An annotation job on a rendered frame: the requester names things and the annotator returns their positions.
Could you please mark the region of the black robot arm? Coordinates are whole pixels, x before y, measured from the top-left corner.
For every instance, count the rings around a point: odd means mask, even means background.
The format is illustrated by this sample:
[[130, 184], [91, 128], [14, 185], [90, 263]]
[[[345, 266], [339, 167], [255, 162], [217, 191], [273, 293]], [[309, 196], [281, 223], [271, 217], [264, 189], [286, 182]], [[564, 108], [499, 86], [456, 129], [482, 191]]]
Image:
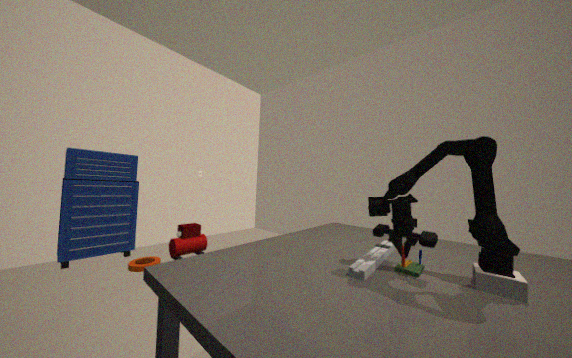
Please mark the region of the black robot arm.
[[[520, 249], [508, 239], [502, 220], [497, 214], [492, 175], [492, 164], [497, 153], [497, 143], [489, 137], [478, 139], [447, 140], [407, 172], [389, 183], [384, 197], [368, 197], [369, 215], [398, 218], [411, 216], [410, 203], [417, 203], [411, 194], [406, 194], [417, 180], [447, 155], [463, 155], [471, 168], [476, 216], [468, 220], [469, 232], [476, 239], [481, 252], [478, 252], [478, 265], [483, 272], [515, 278], [513, 275], [514, 256]], [[394, 200], [388, 200], [394, 199]]]

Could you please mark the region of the aluminum slotted rail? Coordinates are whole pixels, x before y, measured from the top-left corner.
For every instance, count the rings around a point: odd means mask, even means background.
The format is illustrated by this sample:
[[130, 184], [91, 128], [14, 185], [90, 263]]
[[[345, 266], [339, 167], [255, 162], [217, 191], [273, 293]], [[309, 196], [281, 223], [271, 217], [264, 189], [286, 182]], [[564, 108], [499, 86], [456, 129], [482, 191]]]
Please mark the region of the aluminum slotted rail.
[[389, 241], [377, 244], [376, 248], [367, 253], [349, 267], [349, 277], [365, 281], [379, 265], [395, 250]]

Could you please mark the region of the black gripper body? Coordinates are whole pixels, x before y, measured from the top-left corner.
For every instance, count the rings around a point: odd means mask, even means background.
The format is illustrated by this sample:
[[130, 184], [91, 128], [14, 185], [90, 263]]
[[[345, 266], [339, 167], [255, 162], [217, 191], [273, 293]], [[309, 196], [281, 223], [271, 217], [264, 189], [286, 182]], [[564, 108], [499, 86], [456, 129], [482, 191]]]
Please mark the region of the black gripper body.
[[419, 240], [419, 244], [427, 247], [435, 247], [438, 242], [438, 236], [436, 233], [423, 231], [420, 234], [412, 233], [412, 216], [407, 218], [398, 218], [393, 216], [392, 219], [393, 230], [390, 229], [389, 225], [379, 224], [373, 229], [373, 235], [376, 237], [383, 237], [384, 234], [389, 234], [391, 240], [397, 240], [399, 237], [406, 238], [409, 243], [416, 243]]

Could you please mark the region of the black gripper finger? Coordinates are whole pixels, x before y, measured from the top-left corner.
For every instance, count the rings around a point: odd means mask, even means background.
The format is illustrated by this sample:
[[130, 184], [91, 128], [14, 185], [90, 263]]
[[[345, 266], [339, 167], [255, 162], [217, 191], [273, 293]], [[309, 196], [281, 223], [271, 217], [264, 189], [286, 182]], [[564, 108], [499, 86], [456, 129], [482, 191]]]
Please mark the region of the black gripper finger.
[[402, 237], [399, 237], [397, 240], [389, 239], [389, 242], [391, 242], [393, 244], [393, 246], [398, 251], [399, 255], [402, 257], [402, 251], [401, 251], [402, 250]]
[[[416, 241], [416, 243], [417, 243], [417, 242], [418, 242], [418, 240]], [[404, 255], [405, 255], [405, 258], [407, 258], [411, 246], [414, 247], [414, 246], [416, 245], [416, 243], [414, 244], [414, 243], [409, 243], [409, 242], [405, 241], [405, 243], [404, 243]]]

